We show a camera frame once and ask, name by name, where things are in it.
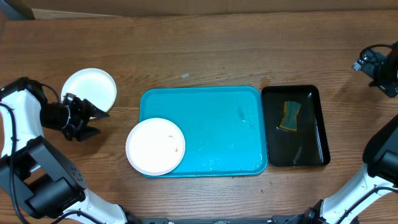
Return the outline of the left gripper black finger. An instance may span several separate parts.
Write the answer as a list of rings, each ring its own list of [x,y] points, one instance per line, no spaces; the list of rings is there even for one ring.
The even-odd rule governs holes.
[[[100,130],[94,127],[86,126],[83,129],[80,129],[76,133],[76,140],[77,141],[84,141],[89,139],[90,137],[95,136],[96,134],[99,134]]]
[[[107,112],[102,111],[101,109],[97,108],[93,103],[88,100],[85,100],[85,104],[88,110],[88,114],[90,118],[93,119],[101,119],[109,117]]]

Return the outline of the white plate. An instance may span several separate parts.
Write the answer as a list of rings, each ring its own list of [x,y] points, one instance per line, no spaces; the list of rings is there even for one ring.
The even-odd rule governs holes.
[[[112,76],[98,68],[85,68],[75,72],[63,85],[64,99],[71,93],[81,100],[88,100],[97,108],[108,112],[116,101],[118,89]]]

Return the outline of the pink plate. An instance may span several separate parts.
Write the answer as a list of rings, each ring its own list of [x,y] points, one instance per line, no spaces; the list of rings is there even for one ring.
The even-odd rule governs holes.
[[[173,171],[185,154],[180,128],[163,118],[138,123],[126,140],[126,156],[132,167],[144,175],[160,176]]]

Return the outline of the green yellow sponge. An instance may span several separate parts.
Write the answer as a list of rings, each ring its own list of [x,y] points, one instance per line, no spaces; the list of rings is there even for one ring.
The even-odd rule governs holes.
[[[282,112],[282,119],[278,126],[284,131],[296,132],[297,117],[301,109],[301,104],[296,101],[285,101]]]

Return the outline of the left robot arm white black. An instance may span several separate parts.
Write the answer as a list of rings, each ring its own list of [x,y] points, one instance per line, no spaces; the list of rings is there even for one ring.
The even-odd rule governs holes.
[[[11,197],[22,223],[22,211],[31,217],[68,218],[80,223],[139,223],[118,204],[109,203],[87,187],[77,166],[52,146],[44,128],[59,130],[69,141],[99,133],[90,118],[108,114],[88,100],[69,93],[49,103],[44,84],[21,77],[1,89],[4,148],[1,152],[1,188]]]

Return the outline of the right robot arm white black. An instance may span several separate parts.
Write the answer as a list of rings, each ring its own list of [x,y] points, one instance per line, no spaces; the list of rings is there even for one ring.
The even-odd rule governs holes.
[[[397,42],[370,45],[359,54],[353,69],[372,78],[369,86],[397,96]],[[287,223],[357,223],[357,216],[373,202],[397,193],[397,117],[393,117],[367,143],[363,165],[337,193],[318,201]]]

